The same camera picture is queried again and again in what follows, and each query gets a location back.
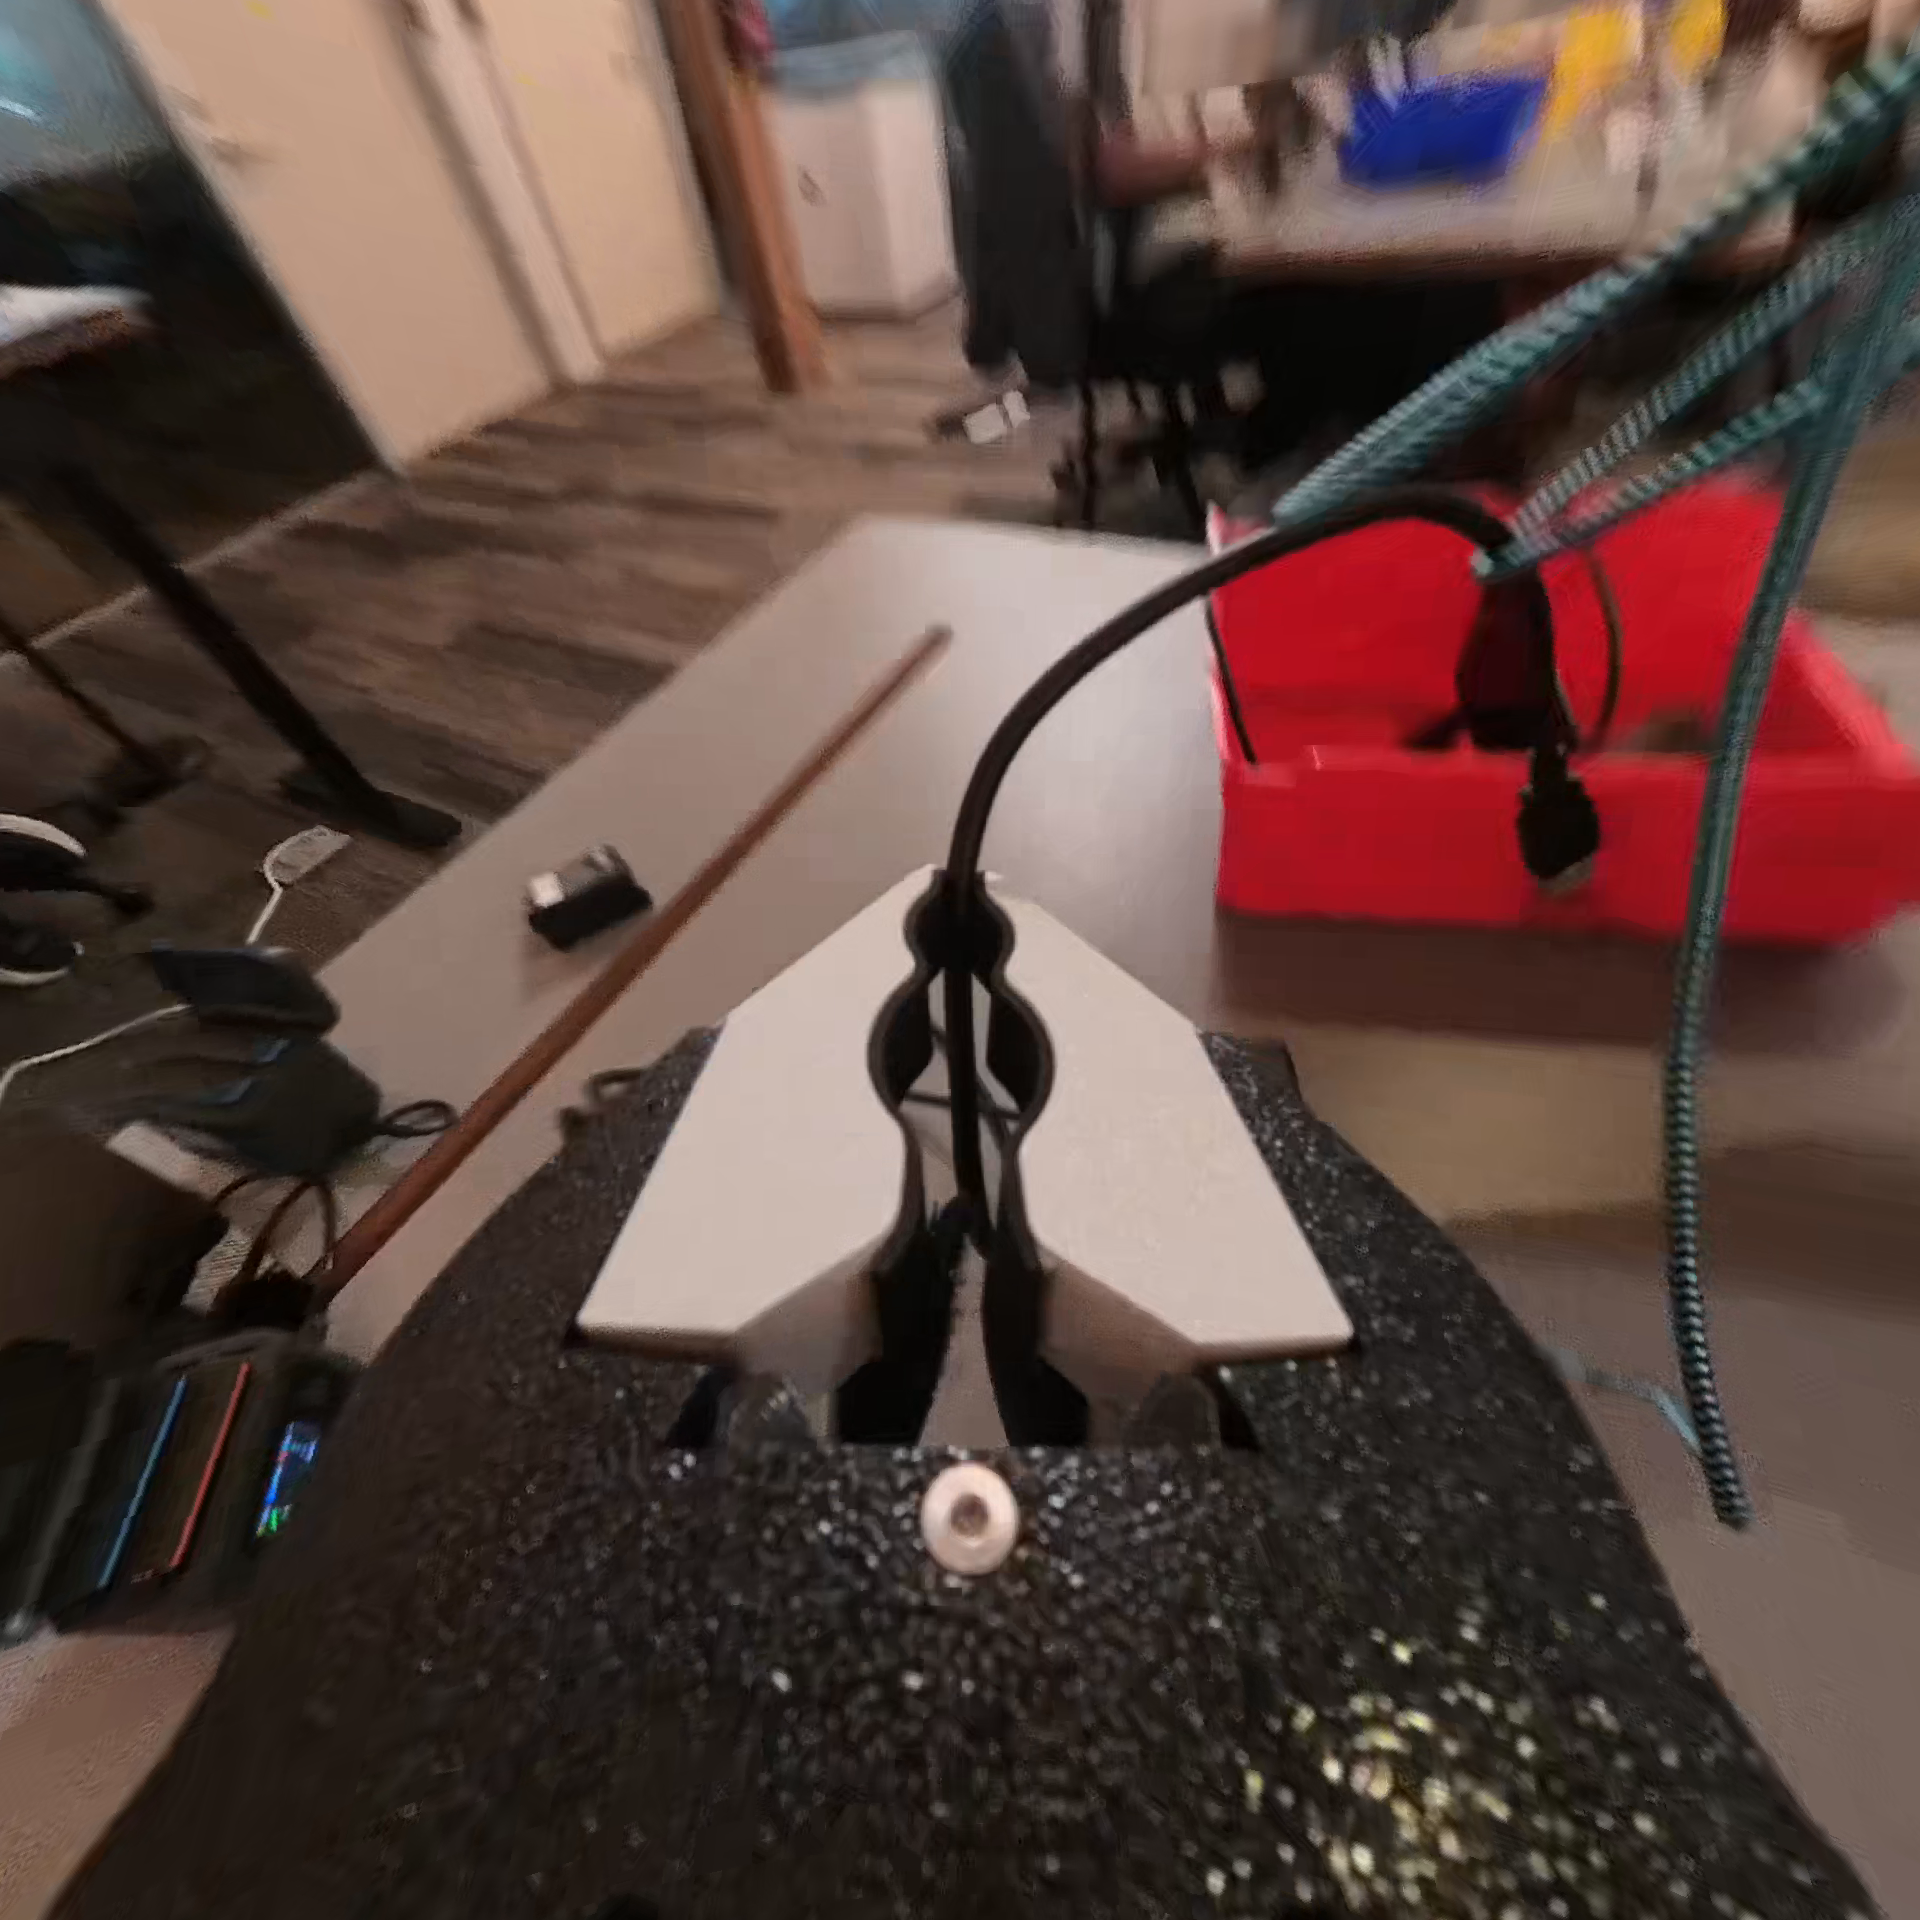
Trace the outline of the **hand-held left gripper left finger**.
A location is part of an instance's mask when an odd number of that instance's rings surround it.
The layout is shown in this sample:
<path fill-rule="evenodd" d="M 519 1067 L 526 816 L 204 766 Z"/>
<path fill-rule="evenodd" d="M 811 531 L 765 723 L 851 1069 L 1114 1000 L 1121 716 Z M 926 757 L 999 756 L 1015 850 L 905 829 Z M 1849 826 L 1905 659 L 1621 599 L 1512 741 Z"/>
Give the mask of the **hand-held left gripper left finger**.
<path fill-rule="evenodd" d="M 921 1096 L 945 1096 L 914 943 L 938 893 L 912 869 L 721 1023 L 581 1340 L 778 1380 L 849 1444 L 924 1437 L 956 1293 L 916 1131 Z"/>

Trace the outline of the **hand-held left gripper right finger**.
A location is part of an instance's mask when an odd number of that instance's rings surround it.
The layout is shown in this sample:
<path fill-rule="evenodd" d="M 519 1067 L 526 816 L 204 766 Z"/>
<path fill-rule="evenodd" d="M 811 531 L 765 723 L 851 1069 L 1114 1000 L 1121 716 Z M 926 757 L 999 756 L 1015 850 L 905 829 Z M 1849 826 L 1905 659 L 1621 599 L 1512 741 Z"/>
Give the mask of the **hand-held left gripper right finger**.
<path fill-rule="evenodd" d="M 984 907 L 1005 1437 L 1086 1444 L 1162 1377 L 1344 1354 L 1354 1323 L 1194 1023 L 1036 903 L 992 881 Z"/>

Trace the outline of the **red plastic bin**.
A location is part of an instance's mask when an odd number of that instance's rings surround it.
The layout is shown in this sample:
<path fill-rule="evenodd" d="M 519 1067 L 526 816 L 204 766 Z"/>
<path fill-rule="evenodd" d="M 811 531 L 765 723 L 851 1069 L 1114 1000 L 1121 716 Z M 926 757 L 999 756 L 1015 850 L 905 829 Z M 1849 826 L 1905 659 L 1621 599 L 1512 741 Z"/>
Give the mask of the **red plastic bin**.
<path fill-rule="evenodd" d="M 1526 873 L 1526 756 L 1414 741 L 1456 703 L 1481 581 L 1465 541 L 1381 523 L 1211 599 L 1218 903 L 1245 919 L 1675 940 L 1706 757 L 1779 499 L 1701 483 L 1544 567 L 1599 843 Z M 1724 937 L 1844 946 L 1918 907 L 1918 756 L 1789 611 L 1741 794 Z"/>

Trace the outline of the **thin wooden stick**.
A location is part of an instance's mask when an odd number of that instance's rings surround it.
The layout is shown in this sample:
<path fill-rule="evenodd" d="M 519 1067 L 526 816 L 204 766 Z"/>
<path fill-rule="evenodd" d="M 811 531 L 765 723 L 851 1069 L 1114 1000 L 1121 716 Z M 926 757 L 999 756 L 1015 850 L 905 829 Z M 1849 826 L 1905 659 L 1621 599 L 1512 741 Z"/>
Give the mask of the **thin wooden stick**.
<path fill-rule="evenodd" d="M 564 1067 L 591 1029 L 656 967 L 679 931 L 718 897 L 735 873 L 785 823 L 798 804 L 844 761 L 882 711 L 951 647 L 951 627 L 935 624 L 914 637 L 861 700 L 815 744 L 795 771 L 746 816 L 694 874 L 622 937 L 609 960 L 589 974 L 581 993 L 549 1021 L 428 1144 L 428 1149 L 329 1244 L 324 1266 L 309 1280 L 315 1307 L 331 1307 L 339 1293 L 414 1220 L 414 1216 L 488 1144 L 496 1129 Z"/>

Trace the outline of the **small black device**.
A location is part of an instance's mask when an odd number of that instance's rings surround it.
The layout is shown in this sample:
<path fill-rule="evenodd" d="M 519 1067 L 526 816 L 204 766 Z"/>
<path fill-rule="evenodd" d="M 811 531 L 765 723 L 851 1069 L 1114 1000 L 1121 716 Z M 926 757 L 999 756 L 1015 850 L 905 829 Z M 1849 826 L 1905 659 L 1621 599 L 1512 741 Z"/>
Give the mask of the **small black device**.
<path fill-rule="evenodd" d="M 654 897 L 622 851 L 609 843 L 526 881 L 526 929 L 555 953 L 581 949 L 604 931 L 654 911 Z"/>

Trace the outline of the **black pouch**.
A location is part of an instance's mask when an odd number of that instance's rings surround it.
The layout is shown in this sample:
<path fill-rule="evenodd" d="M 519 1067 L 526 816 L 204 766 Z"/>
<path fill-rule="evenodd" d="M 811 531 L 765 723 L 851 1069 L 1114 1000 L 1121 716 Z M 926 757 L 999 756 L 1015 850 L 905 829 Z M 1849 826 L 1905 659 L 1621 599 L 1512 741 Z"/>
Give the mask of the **black pouch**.
<path fill-rule="evenodd" d="M 342 1011 L 276 946 L 155 943 L 149 967 L 185 1021 L 176 1051 L 125 1101 L 125 1123 L 249 1174 L 324 1184 L 364 1149 L 432 1140 L 458 1109 L 386 1103 L 331 1033 Z"/>

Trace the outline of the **black device with lit screen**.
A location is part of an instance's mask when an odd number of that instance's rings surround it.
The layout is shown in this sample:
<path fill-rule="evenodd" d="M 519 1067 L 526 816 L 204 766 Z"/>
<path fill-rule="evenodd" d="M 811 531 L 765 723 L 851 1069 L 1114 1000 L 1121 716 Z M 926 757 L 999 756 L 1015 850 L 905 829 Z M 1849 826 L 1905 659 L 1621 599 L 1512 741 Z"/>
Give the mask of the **black device with lit screen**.
<path fill-rule="evenodd" d="M 236 1333 L 158 1357 L 4 1353 L 4 1649 L 225 1613 L 315 1479 L 361 1363 Z"/>

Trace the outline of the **black table leg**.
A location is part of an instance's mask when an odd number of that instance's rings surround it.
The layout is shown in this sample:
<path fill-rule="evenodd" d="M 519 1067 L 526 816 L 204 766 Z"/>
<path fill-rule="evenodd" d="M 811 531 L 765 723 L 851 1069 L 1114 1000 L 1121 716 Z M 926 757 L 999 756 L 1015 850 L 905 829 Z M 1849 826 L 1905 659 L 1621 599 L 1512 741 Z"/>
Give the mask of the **black table leg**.
<path fill-rule="evenodd" d="M 445 851 L 459 837 L 458 816 L 376 786 L 166 541 L 105 489 L 72 433 L 22 401 L 4 403 L 4 479 L 61 496 L 84 529 L 132 569 L 182 637 L 291 753 L 294 764 L 281 781 L 289 804 L 309 809 L 324 826 L 408 851 Z"/>

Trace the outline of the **black office chair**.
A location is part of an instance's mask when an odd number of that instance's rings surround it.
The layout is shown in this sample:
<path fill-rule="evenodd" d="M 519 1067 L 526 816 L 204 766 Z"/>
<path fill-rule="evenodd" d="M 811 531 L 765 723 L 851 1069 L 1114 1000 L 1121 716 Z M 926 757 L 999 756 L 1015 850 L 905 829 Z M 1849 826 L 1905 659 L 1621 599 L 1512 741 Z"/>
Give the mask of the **black office chair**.
<path fill-rule="evenodd" d="M 1081 527 L 1096 521 L 1102 474 L 1096 399 L 1152 393 L 1159 423 L 1121 447 L 1202 529 L 1194 459 L 1225 429 L 1222 371 L 1239 359 L 1234 286 L 1211 256 L 1145 269 L 1141 223 L 1184 197 L 1202 160 L 1132 150 L 1072 94 L 1046 4 L 966 4 L 939 40 L 949 201 L 962 284 L 962 353 L 974 371 L 1018 369 L 1036 399 L 1075 401 L 1081 437 L 1054 470 Z"/>

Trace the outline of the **white cabinet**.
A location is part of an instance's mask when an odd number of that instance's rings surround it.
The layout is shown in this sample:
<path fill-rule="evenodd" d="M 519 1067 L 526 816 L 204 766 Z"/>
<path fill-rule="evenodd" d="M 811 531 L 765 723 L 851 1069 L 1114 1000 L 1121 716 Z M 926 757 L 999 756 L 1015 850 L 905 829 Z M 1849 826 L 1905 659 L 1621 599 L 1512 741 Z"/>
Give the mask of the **white cabinet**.
<path fill-rule="evenodd" d="M 951 301 L 945 130 L 926 40 L 792 49 L 764 101 L 809 304 L 825 320 L 914 320 Z"/>

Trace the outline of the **blue storage bin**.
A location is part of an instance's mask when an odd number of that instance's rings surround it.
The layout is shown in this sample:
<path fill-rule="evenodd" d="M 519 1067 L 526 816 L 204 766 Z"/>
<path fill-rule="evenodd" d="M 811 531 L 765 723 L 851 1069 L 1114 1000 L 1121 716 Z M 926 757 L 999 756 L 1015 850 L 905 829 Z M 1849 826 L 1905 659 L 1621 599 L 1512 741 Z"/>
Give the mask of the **blue storage bin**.
<path fill-rule="evenodd" d="M 1502 181 L 1532 140 L 1545 97 L 1544 70 L 1361 90 L 1338 140 L 1338 177 L 1372 193 Z"/>

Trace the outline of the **wooden post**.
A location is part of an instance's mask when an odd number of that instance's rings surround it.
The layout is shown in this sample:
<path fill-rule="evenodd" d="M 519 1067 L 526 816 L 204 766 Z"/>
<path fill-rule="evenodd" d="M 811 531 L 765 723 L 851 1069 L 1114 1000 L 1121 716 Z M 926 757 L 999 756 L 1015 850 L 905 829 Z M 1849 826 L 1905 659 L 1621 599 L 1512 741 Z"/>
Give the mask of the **wooden post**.
<path fill-rule="evenodd" d="M 756 371 L 771 394 L 811 393 L 829 369 L 764 111 L 765 11 L 761 4 L 656 4 L 656 11 Z"/>

